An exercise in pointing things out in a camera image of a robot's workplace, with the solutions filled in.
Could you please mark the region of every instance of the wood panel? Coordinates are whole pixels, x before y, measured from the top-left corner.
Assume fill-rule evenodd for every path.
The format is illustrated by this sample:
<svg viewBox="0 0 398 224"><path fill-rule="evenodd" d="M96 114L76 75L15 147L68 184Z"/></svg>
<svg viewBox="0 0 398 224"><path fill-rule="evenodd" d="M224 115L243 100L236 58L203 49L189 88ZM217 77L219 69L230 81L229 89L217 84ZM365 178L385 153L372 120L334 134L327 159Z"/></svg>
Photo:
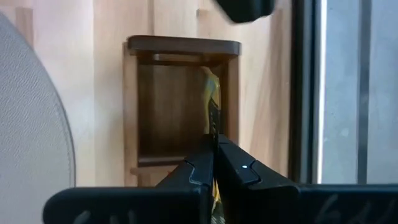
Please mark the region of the wood panel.
<svg viewBox="0 0 398 224"><path fill-rule="evenodd" d="M176 166L141 167L139 169L131 169L130 174L137 178L138 186L150 187L157 185L175 168Z"/></svg>
<svg viewBox="0 0 398 224"><path fill-rule="evenodd" d="M123 48L130 35L151 34L149 1L94 1L96 185L124 185Z"/></svg>
<svg viewBox="0 0 398 224"><path fill-rule="evenodd" d="M17 7L28 14L17 16ZM0 0L0 10L25 27L59 91L78 185L124 184L122 43L134 34L240 41L239 143L286 174L289 0L278 1L272 16L243 25L228 22L211 0Z"/></svg>
<svg viewBox="0 0 398 224"><path fill-rule="evenodd" d="M140 65L140 157L186 156L205 127L199 67Z"/></svg>

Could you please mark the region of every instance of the black plastic part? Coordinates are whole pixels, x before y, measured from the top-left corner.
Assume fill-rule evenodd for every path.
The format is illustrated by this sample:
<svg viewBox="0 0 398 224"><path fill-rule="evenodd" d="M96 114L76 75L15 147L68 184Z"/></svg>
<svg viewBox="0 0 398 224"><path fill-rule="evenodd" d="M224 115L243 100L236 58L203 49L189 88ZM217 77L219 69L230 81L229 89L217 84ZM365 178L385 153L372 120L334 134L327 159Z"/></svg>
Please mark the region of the black plastic part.
<svg viewBox="0 0 398 224"><path fill-rule="evenodd" d="M313 179L316 16L316 1L292 1L289 178L302 184L316 181Z"/></svg>
<svg viewBox="0 0 398 224"><path fill-rule="evenodd" d="M208 223L208 187L75 188L47 201L46 224Z"/></svg>
<svg viewBox="0 0 398 224"><path fill-rule="evenodd" d="M252 22L270 15L275 0L216 0L226 15L235 23Z"/></svg>
<svg viewBox="0 0 398 224"><path fill-rule="evenodd" d="M397 223L398 185L301 185L219 137L215 175L227 223Z"/></svg>
<svg viewBox="0 0 398 224"><path fill-rule="evenodd" d="M196 187L213 188L214 142L211 134L205 134L200 142L200 153L187 156L184 161L157 188Z"/></svg>
<svg viewBox="0 0 398 224"><path fill-rule="evenodd" d="M368 182L368 139L369 139L369 82L372 37L372 1L360 1L359 10L359 63L357 101L357 168L358 184Z"/></svg>

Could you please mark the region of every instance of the yellow object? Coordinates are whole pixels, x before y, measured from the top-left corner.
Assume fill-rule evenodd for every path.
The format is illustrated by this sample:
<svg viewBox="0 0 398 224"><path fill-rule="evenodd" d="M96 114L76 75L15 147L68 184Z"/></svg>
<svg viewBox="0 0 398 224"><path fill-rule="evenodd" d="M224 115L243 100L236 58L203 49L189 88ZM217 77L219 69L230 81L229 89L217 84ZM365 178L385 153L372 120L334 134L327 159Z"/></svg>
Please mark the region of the yellow object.
<svg viewBox="0 0 398 224"><path fill-rule="evenodd" d="M210 132L210 121L209 121L209 111L208 111L208 104L210 100L213 100L214 103L218 106L218 109L221 110L221 90L220 90L220 81L218 77L211 72L210 68L202 67L202 70L206 73L207 76L207 83L205 88L205 95L204 95L204 109L205 109L205 116L206 116L206 126L205 126L205 133Z"/></svg>
<svg viewBox="0 0 398 224"><path fill-rule="evenodd" d="M206 116L206 126L205 126L205 133L210 133L210 119L209 119L209 109L208 105L212 100L216 105L218 110L221 110L221 90L220 90L220 81L218 77L211 72L208 67L202 67L202 70L206 73L207 76L207 83L205 88L205 95L204 95L204 109L205 109L205 116ZM213 211L216 207L216 203L221 201L220 193L218 191L217 181L213 181Z"/></svg>

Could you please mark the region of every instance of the wooden wall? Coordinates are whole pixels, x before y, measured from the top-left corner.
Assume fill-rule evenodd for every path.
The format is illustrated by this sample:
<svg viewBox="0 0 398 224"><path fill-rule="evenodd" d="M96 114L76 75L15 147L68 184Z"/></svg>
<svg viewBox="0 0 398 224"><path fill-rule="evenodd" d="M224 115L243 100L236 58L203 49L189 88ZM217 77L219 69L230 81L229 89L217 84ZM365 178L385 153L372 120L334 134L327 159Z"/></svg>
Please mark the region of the wooden wall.
<svg viewBox="0 0 398 224"><path fill-rule="evenodd" d="M287 173L290 1L230 24L211 0L0 0L32 44L65 105L78 185L122 185L122 42L135 34L240 41L239 142Z"/></svg>

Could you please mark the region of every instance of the wooden cabinet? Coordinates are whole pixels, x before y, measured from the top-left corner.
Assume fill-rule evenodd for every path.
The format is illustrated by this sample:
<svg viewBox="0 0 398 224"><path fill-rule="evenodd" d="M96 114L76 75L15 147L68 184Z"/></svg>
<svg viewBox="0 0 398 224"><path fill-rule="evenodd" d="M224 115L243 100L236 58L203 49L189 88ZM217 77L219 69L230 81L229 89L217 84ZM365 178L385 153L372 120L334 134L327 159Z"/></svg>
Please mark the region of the wooden cabinet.
<svg viewBox="0 0 398 224"><path fill-rule="evenodd" d="M221 130L238 143L240 43L132 36L124 44L125 185L157 184L198 150L208 67L220 80Z"/></svg>

